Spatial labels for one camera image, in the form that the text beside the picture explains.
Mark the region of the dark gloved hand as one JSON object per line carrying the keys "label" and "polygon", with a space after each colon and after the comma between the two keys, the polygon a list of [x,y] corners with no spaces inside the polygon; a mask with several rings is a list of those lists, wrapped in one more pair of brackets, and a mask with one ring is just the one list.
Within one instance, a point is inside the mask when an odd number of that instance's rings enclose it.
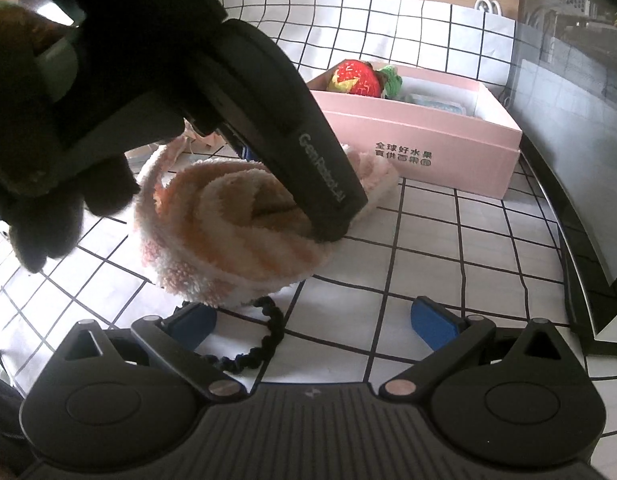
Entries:
{"label": "dark gloved hand", "polygon": [[69,27],[0,0],[0,221],[26,270],[36,273],[50,258],[72,252],[86,211],[112,216],[133,200],[139,186],[118,154],[33,197],[43,164],[54,160],[58,134],[43,129],[47,102],[37,59],[69,35]]}

